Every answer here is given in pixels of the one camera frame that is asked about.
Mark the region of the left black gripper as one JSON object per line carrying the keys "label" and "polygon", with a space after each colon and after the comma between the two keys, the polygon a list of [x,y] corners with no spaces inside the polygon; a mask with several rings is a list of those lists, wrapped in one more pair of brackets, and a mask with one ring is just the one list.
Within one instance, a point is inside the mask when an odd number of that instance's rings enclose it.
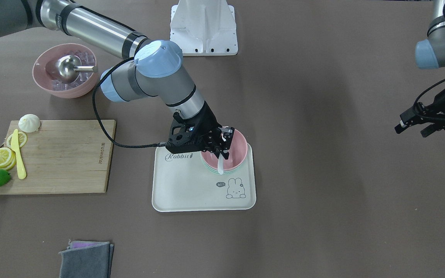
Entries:
{"label": "left black gripper", "polygon": [[397,134],[401,134],[408,127],[425,123],[430,123],[430,125],[420,131],[423,138],[436,131],[445,130],[445,89],[435,96],[432,104],[423,106],[417,103],[413,110],[401,113],[400,122],[394,130]]}

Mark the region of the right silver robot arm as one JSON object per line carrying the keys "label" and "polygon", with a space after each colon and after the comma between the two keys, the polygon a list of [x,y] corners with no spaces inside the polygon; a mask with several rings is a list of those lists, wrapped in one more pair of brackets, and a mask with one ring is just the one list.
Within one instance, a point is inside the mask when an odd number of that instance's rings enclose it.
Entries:
{"label": "right silver robot arm", "polygon": [[0,0],[0,37],[43,26],[82,39],[122,61],[104,72],[98,89],[112,102],[160,97],[173,114],[170,153],[213,153],[228,159],[234,128],[223,127],[183,66],[181,48],[151,40],[72,0]]}

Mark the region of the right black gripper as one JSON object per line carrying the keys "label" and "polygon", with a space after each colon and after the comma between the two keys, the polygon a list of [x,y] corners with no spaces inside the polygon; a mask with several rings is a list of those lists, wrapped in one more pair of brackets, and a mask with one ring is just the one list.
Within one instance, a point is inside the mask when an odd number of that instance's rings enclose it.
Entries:
{"label": "right black gripper", "polygon": [[166,149],[170,152],[208,151],[218,159],[220,152],[228,151],[233,142],[235,129],[222,127],[208,104],[189,119],[184,119],[178,110],[173,113],[170,135]]}

